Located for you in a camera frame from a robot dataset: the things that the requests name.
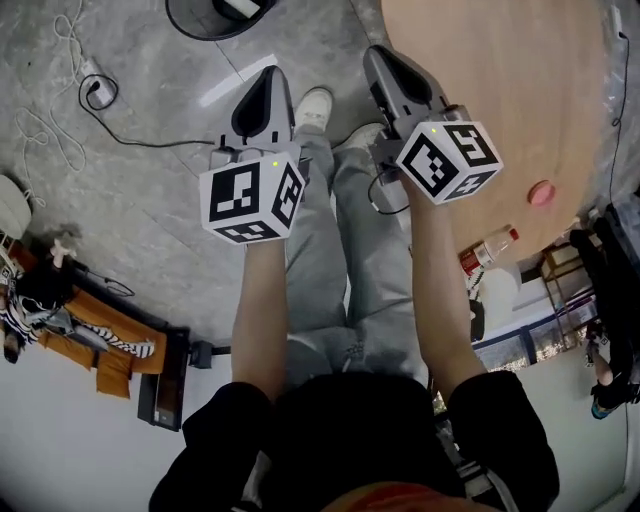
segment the black cable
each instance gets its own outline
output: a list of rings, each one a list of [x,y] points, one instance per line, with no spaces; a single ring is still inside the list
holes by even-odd
[[[618,135],[616,138],[616,150],[613,153],[613,163],[611,164],[611,177],[609,179],[609,202],[613,204],[613,175],[616,170],[616,159],[618,158],[618,148],[620,147],[620,136],[622,134],[622,117],[624,116],[624,109],[627,104],[627,78],[629,76],[629,56],[631,54],[631,43],[629,38],[622,32],[618,32],[618,35],[627,42],[627,57],[624,63],[624,94],[622,95],[622,108],[620,109],[620,115],[616,117],[611,126],[618,128]]]
[[[105,288],[107,289],[107,291],[115,297],[121,297],[123,299],[127,299],[127,298],[136,296],[136,292],[134,292],[131,288],[129,288],[124,283],[121,283],[116,279],[111,279],[110,277],[106,277],[101,274],[98,274],[97,272],[90,270],[89,267],[86,267],[84,269],[84,274],[86,276],[92,275],[94,277],[97,277],[98,279],[102,279],[104,281]]]
[[[104,80],[107,80],[111,85],[113,85],[114,88],[114,95],[113,95],[113,99],[107,103],[106,105],[96,108],[91,104],[91,100],[89,100],[89,95],[94,93],[95,91],[97,91],[100,88],[100,83],[96,82],[94,83],[89,90],[86,92],[85,94],[85,101],[87,102],[87,105],[89,105],[93,110],[95,111],[100,111],[100,110],[104,110],[108,107],[110,107],[114,101],[116,101],[116,98],[118,97],[118,93],[120,92],[120,88],[118,87],[117,82],[111,78],[108,77],[106,75],[101,75],[101,74],[93,74],[93,75],[87,75],[84,77],[84,79],[82,80],[82,82],[80,82],[80,87],[78,87],[78,103],[80,103],[80,106],[82,107],[82,109],[89,114],[91,117],[93,117],[96,121],[98,121],[98,123],[100,123],[100,126],[102,126],[109,135],[111,135],[111,138],[113,140],[115,140],[118,144],[122,144],[123,146],[139,146],[139,147],[143,147],[143,148],[175,148],[177,146],[188,146],[191,144],[202,144],[202,145],[207,145],[207,146],[220,146],[218,143],[210,141],[210,140],[184,140],[184,141],[178,141],[178,142],[168,142],[166,144],[153,144],[150,142],[142,142],[139,140],[124,140],[122,138],[120,138],[118,135],[116,135],[115,133],[113,133],[111,131],[111,128],[109,128],[105,122],[100,119],[94,112],[92,112],[91,110],[89,110],[83,103],[82,101],[82,90],[84,88],[84,84],[87,80],[89,80],[90,78],[102,78]]]
[[[367,189],[367,197],[369,198],[369,202],[371,203],[371,206],[373,206],[380,215],[398,215],[399,213],[402,213],[403,211],[409,208],[409,205],[407,205],[404,208],[400,208],[399,210],[396,210],[394,212],[383,212],[380,210],[380,208],[378,208],[378,206],[376,205],[376,202],[371,197],[371,191],[373,190],[373,186],[376,184],[376,181],[378,181],[385,174],[389,174],[391,172],[397,172],[397,171],[398,169],[395,169],[393,167],[389,167],[387,169],[384,169],[383,171],[380,171],[376,175],[376,177],[373,178],[373,180],[371,181],[371,184],[369,185],[369,188]]]

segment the bottle label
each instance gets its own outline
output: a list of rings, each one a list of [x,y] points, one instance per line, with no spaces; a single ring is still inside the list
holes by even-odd
[[[473,275],[473,271],[478,267],[487,267],[493,263],[493,258],[489,255],[484,243],[468,249],[460,255],[462,269],[468,276]]]

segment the shoe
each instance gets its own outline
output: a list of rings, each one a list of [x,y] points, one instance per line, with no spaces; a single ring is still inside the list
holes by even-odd
[[[304,95],[300,105],[296,109],[296,133],[303,126],[313,126],[325,132],[331,109],[333,108],[333,94],[323,87],[311,89]]]
[[[339,153],[345,149],[354,148],[369,151],[369,146],[373,145],[382,130],[384,130],[384,125],[381,123],[366,124],[353,132],[345,142],[333,148],[333,152]]]

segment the white box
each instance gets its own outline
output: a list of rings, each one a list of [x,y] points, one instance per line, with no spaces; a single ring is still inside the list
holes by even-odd
[[[202,227],[234,245],[288,238],[305,182],[289,153],[200,175]]]
[[[396,162],[435,204],[474,195],[504,167],[481,123],[420,123]]]

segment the striped fabric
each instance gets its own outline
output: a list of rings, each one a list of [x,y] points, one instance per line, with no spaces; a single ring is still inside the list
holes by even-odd
[[[7,293],[6,303],[0,303],[0,319],[7,327],[19,335],[25,343],[36,343],[40,333],[38,331],[34,332],[33,328],[24,322],[24,316],[18,313],[18,311],[20,311],[20,306],[16,301],[15,278],[11,278],[9,276],[7,284],[9,291]]]
[[[120,350],[124,350],[129,354],[133,354],[135,357],[140,359],[145,359],[147,357],[151,357],[156,350],[155,343],[153,341],[140,341],[137,343],[129,343],[126,341],[121,341],[111,329],[106,327],[98,327],[96,325],[90,325],[85,322],[80,322],[87,329],[90,329],[92,332],[95,332],[98,336],[100,336],[103,340],[105,340],[112,347],[119,348]]]

